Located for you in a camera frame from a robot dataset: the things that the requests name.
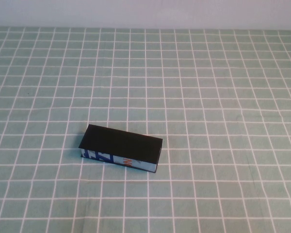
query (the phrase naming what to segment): black lid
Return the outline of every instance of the black lid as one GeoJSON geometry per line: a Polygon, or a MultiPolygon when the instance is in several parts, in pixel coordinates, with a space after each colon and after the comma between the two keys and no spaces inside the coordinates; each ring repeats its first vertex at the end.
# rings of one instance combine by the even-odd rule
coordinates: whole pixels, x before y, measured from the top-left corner
{"type": "Polygon", "coordinates": [[[79,148],[157,164],[161,138],[88,125],[79,148]]]}

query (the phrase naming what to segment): table surface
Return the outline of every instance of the table surface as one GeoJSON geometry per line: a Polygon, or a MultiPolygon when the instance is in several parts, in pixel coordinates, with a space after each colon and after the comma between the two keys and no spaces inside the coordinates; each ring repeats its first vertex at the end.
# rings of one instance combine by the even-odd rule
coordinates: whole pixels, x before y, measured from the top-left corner
{"type": "Polygon", "coordinates": [[[291,31],[0,27],[0,233],[291,233],[291,31]],[[157,172],[80,158],[89,123],[157,172]]]}

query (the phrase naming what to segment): printed label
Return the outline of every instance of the printed label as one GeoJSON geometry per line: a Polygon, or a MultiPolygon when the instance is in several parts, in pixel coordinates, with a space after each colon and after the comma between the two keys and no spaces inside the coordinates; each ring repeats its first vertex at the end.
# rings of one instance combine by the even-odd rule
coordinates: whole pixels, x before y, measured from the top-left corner
{"type": "Polygon", "coordinates": [[[147,162],[142,162],[139,160],[118,157],[118,156],[111,155],[111,154],[104,154],[104,153],[95,152],[92,150],[81,149],[81,152],[82,152],[82,157],[84,157],[84,158],[100,160],[100,161],[104,161],[107,163],[123,164],[126,166],[141,168],[141,169],[144,169],[147,171],[155,172],[156,166],[157,166],[156,164],[152,164],[152,163],[147,163],[147,162]]]}

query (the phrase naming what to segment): black box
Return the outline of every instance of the black box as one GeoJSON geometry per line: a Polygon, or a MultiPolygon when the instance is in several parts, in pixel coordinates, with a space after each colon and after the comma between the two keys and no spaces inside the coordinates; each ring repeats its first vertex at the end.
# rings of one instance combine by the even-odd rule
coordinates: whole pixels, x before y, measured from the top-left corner
{"type": "Polygon", "coordinates": [[[156,172],[163,139],[88,125],[81,157],[156,172]]]}

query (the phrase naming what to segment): white wall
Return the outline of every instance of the white wall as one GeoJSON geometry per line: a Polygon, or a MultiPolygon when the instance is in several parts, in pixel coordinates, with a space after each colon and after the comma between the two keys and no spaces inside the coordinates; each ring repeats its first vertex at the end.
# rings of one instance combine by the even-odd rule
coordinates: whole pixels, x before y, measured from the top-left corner
{"type": "Polygon", "coordinates": [[[291,30],[291,0],[0,0],[0,25],[291,30]]]}

